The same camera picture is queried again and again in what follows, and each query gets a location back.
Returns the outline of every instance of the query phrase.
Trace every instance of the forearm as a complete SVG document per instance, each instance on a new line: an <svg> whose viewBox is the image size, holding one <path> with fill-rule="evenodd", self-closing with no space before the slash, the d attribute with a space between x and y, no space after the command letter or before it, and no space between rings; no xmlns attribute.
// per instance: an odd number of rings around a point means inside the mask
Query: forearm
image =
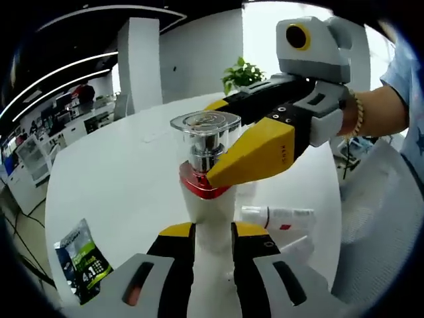
<svg viewBox="0 0 424 318"><path fill-rule="evenodd" d="M355 93L364 108L360 136L380 137L398 133L408 127L409 117L402 100L390 86L374 91ZM347 102L343 111L343 125L339 135L351 133L358 120L356 101Z"/></svg>

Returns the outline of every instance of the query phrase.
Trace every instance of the wrist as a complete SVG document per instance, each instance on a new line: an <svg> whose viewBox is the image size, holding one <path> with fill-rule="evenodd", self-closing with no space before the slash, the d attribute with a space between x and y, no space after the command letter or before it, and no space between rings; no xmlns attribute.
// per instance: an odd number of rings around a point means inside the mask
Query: wrist
<svg viewBox="0 0 424 318"><path fill-rule="evenodd" d="M343 123L337 136L350 134L358 122L358 104L355 97L350 96L343 109Z"/></svg>

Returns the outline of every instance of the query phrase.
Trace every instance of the cabinet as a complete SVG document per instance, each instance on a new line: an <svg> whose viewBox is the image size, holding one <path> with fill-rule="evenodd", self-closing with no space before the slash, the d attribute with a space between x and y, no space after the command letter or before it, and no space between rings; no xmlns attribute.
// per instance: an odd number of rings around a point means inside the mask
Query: cabinet
<svg viewBox="0 0 424 318"><path fill-rule="evenodd" d="M31 174L23 163L20 163L8 177L7 185L25 215L30 214L46 199L46 190L35 186Z"/></svg>
<svg viewBox="0 0 424 318"><path fill-rule="evenodd" d="M41 182L50 174L52 169L50 159L34 135L25 140L16 149L16 152L31 175L34 184Z"/></svg>

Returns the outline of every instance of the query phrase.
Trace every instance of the ceiling light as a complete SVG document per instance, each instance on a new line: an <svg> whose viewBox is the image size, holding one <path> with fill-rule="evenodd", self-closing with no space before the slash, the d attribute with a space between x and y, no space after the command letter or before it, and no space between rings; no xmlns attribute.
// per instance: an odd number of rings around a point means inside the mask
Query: ceiling light
<svg viewBox="0 0 424 318"><path fill-rule="evenodd" d="M147 11L167 13L169 15L176 15L177 17L180 17L179 19L168 24L164 28L161 28L159 30L159 32L164 32L165 30L169 29L173 25L180 23L181 21L183 21L187 18L187 15L184 15L184 14L179 13L179 12L175 12L175 11L171 11L171 10L167 10L167 9L162 9L162 8L156 8L156 7L147 7L145 5L100 5L98 7L85 8L85 9L81 9L81 10L77 10L77 11L68 13L67 15L62 15L61 17L58 17L58 18L51 20L50 22L46 23L45 25L42 25L40 28L38 28L38 30L36 32L40 32L44 28L50 27L54 23L57 23L57 22L62 21L64 19L74 17L76 15L81 15L81 14L88 13L88 12L96 12L96 11L102 11L102 10L115 10L115 9L147 10Z"/></svg>
<svg viewBox="0 0 424 318"><path fill-rule="evenodd" d="M5 114L5 112L9 109L9 107L11 105L13 105L13 103L20 98L22 95L24 95L27 91L29 91L31 88L33 88L35 85L37 85L38 83L44 81L46 78L49 78L50 76L61 72L63 70L65 70L66 68L70 68L71 66L77 65L79 63L84 63L86 61L91 61L94 60L96 58L104 58L105 56L111 56L111 55L117 55L118 52L110 52L110 53L104 53L104 54L100 54L100 55L96 55L96 56L91 56L89 58L83 58L82 60L76 61L76 62L72 62L71 64L62 66L61 68L58 68L57 70L54 70L53 72L50 72L49 74L43 76L42 78L36 80L34 83L32 83L31 85L29 85L26 89L24 89L23 91L21 91L18 95L15 96L14 99L12 99L12 101L4 108L4 110L0 113L0 118Z"/></svg>
<svg viewBox="0 0 424 318"><path fill-rule="evenodd" d="M37 104L40 100L44 99L45 97L49 96L50 94L53 94L55 91L58 91L59 89L62 89L70 84L76 83L77 81L81 81L84 80L85 78L90 78L91 76L96 76L102 73L106 73L109 72L111 69L107 69L107 70L103 70L103 71L99 71L99 72L95 72L95 73L91 73L88 74L86 76L82 76L80 78L74 79L73 81L70 81L64 85L61 85L55 89L53 89L52 91L49 91L47 94L44 94L42 97L38 98L36 101L32 102L27 108L25 108L23 111L21 111L13 120L12 122L15 122L20 116L22 116L27 110L29 110L33 105Z"/></svg>

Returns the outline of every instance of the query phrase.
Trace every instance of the bracelet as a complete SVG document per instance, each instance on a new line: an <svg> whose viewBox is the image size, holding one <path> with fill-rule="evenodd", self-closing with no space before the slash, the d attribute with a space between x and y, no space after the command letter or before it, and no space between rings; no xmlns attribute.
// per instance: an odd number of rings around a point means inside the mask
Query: bracelet
<svg viewBox="0 0 424 318"><path fill-rule="evenodd" d="M358 107L358 120L356 121L356 125L355 128L353 128L353 131L344 136L346 139L358 136L362 123L364 122L364 106L353 90L350 89L349 92L353 98L355 98L356 106Z"/></svg>

